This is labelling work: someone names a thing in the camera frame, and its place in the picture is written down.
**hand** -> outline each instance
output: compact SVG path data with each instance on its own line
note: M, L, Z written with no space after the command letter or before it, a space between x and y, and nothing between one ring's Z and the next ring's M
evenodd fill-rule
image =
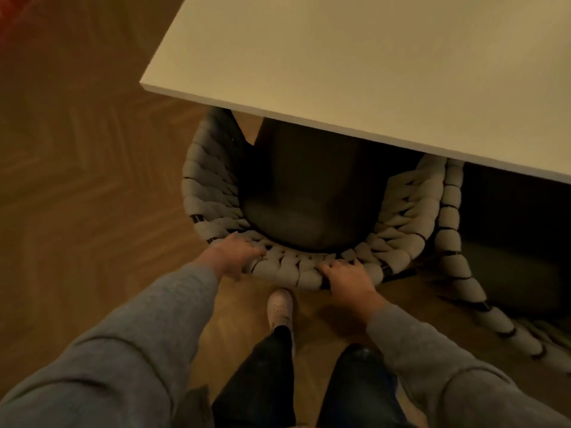
M210 245L194 262L210 267L218 281L224 275L239 281L244 266L254 258L266 255L266 250L257 248L236 235L237 233L232 233L222 241Z
M335 260L331 265L318 264L318 270L329 279L335 300L351 309L366 324L388 302L377 293L359 260L354 263Z

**left hand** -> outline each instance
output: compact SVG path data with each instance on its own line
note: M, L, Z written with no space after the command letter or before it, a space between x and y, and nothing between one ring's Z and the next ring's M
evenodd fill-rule
M209 246L195 262L211 267L219 280L226 275L239 281L244 266L254 258L266 255L266 250L236 237L237 234L232 233L221 242Z

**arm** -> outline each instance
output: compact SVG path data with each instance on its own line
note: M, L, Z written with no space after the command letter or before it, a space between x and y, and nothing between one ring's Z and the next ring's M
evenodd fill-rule
M368 325L387 366L433 427L571 427L495 367L379 295L360 264L322 266L333 295Z
M263 252L235 235L155 281L12 389L1 426L169 426L223 275Z

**right hand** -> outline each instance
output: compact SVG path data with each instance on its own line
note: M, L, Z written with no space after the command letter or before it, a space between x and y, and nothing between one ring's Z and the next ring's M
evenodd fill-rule
M363 322L368 323L378 309L388 305L377 293L359 260L354 265L335 260L331 265L319 263L318 270L329 279L335 300L351 309Z

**red object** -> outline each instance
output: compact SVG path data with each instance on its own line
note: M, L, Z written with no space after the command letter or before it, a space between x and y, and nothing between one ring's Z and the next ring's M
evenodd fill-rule
M0 33L18 16L30 0L0 0Z

